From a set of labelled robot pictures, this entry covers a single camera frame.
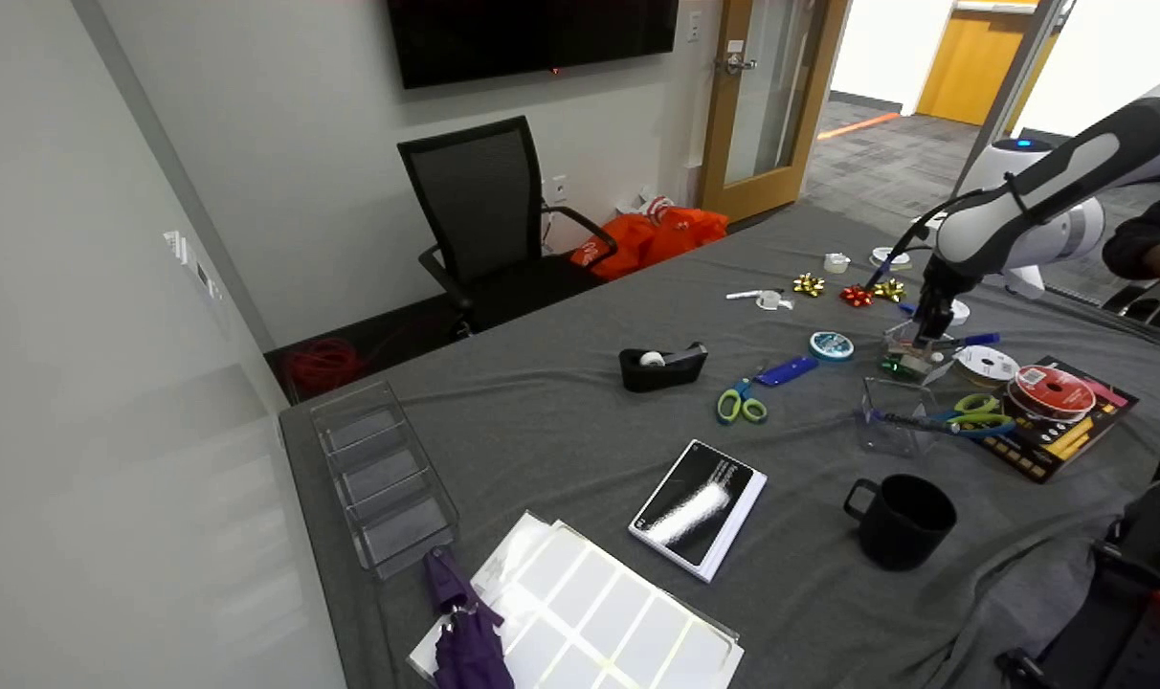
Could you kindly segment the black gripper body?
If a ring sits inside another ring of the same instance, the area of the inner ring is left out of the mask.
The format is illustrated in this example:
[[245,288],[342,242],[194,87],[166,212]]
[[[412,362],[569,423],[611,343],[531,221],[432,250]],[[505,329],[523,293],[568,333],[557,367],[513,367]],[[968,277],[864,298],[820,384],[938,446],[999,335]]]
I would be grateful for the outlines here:
[[930,260],[921,273],[921,293],[916,310],[916,342],[930,343],[953,321],[953,298],[965,292],[965,277],[947,260]]

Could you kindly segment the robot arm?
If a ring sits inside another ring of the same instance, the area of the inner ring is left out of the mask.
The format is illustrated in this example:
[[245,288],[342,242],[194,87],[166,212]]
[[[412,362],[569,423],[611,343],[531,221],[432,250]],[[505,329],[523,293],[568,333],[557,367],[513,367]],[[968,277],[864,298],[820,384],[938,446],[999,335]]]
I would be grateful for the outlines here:
[[953,304],[982,277],[1088,250],[1096,228],[1076,221],[1072,212],[1152,161],[1160,161],[1160,90],[1111,112],[1032,164],[1007,172],[996,186],[949,200],[921,273],[916,342],[938,342],[949,329]]

